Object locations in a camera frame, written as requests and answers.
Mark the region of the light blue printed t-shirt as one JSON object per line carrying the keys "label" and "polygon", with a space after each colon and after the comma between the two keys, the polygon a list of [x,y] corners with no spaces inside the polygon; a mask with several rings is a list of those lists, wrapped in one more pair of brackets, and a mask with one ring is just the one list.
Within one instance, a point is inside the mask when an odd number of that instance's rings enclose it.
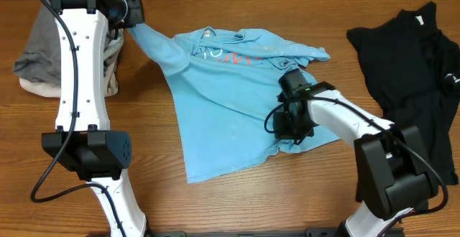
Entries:
{"label": "light blue printed t-shirt", "polygon": [[323,48],[264,29],[205,27],[166,37],[138,24],[130,32],[160,66],[172,93],[188,183],[256,166],[279,152],[300,153],[336,141],[322,126],[298,145],[264,128],[277,106],[279,79],[314,60],[327,61]]}

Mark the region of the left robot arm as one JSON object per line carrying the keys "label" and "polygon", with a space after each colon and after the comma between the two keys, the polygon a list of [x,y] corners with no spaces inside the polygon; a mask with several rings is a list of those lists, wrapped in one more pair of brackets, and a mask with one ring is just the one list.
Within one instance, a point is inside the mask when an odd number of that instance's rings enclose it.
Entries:
{"label": "left robot arm", "polygon": [[42,148],[94,191],[110,236],[148,236],[147,216],[137,204],[127,169],[132,143],[111,130],[104,93],[104,48],[119,30],[144,21],[142,0],[47,0],[60,40],[60,105],[55,130]]}

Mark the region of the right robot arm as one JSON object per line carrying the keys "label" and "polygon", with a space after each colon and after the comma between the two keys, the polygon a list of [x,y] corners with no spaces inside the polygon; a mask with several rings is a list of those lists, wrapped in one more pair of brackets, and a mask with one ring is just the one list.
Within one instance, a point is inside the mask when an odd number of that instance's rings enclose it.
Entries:
{"label": "right robot arm", "polygon": [[354,149],[360,206],[335,228],[308,228],[306,236],[404,236],[403,218],[431,212],[442,186],[417,126],[398,126],[354,105],[327,82],[311,85],[299,69],[278,83],[280,105],[268,114],[276,139],[299,145],[322,126]]}

